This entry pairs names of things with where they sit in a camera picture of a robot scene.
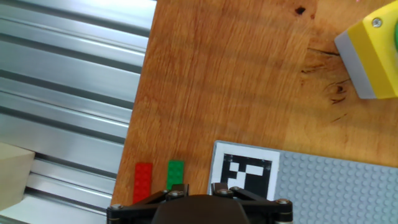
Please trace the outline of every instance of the crack in wood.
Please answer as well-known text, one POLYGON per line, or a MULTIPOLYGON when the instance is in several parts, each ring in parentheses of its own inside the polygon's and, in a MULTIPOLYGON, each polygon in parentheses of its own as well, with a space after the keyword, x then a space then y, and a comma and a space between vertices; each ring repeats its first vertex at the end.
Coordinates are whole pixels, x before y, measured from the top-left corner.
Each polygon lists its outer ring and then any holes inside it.
POLYGON ((334 119, 333 121, 330 121, 330 123, 334 123, 334 122, 340 120, 341 118, 344 118, 345 116, 347 116, 347 114, 344 114, 343 116, 341 116, 341 117, 339 117, 339 118, 336 118, 336 119, 334 119))
POLYGON ((332 101, 332 104, 334 105, 334 104, 337 104, 337 103, 340 103, 340 102, 342 102, 343 100, 345 100, 346 98, 344 97, 344 98, 342 98, 342 99, 331 99, 331 101, 332 101))
POLYGON ((331 56, 340 56, 340 54, 339 53, 334 53, 334 52, 327 52, 327 51, 324 51, 324 50, 318 50, 318 49, 312 49, 312 48, 307 48, 308 50, 312 50, 312 51, 314 51, 314 52, 318 52, 318 53, 321 53, 321 54, 326 54, 326 55, 331 55, 331 56))

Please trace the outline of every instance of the wooden table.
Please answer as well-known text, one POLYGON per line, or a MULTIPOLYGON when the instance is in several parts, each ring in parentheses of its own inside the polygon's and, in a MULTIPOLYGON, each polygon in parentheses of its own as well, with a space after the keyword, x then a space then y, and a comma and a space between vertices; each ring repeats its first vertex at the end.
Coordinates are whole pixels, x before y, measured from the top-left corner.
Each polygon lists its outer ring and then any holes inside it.
POLYGON ((158 0, 112 203, 136 162, 204 194, 215 140, 398 167, 398 100, 360 100, 333 43, 388 2, 158 0))

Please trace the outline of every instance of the metal bolt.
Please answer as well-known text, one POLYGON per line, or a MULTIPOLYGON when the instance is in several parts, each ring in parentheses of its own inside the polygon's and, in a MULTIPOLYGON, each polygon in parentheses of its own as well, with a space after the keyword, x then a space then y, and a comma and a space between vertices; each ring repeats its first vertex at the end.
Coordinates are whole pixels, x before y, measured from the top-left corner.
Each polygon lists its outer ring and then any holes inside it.
POLYGON ((287 203, 289 203, 290 201, 284 198, 278 199, 276 200, 276 203, 281 204, 281 205, 285 205, 287 203))
POLYGON ((379 18, 375 18, 375 19, 373 19, 373 21, 372 21, 372 26, 373 26, 374 28, 379 28, 382 24, 383 24, 383 22, 382 22, 381 19, 379 19, 379 18))
POLYGON ((121 205, 121 204, 114 204, 114 205, 111 205, 111 208, 112 208, 112 209, 115 209, 115 210, 118 210, 118 209, 122 209, 122 208, 123 208, 123 205, 121 205))
POLYGON ((226 195, 226 194, 231 194, 232 191, 230 191, 228 189, 219 189, 219 190, 217 190, 217 193, 222 194, 222 195, 226 195))
POLYGON ((231 187, 230 190, 240 190, 240 187, 231 187))
POLYGON ((181 191, 178 191, 178 190, 173 190, 173 191, 168 193, 168 195, 173 196, 173 197, 176 197, 176 196, 179 196, 179 195, 183 195, 183 194, 184 194, 184 192, 181 192, 181 191))

